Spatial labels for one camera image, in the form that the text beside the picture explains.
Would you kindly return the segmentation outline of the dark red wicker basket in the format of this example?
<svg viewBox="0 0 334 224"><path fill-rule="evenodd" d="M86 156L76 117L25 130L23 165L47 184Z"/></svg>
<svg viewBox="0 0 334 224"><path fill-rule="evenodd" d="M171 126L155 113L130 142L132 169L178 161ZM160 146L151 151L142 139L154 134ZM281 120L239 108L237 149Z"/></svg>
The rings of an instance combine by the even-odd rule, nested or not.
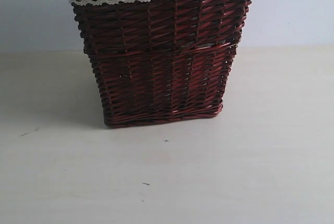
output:
<svg viewBox="0 0 334 224"><path fill-rule="evenodd" d="M74 5L112 128L212 118L251 0Z"/></svg>

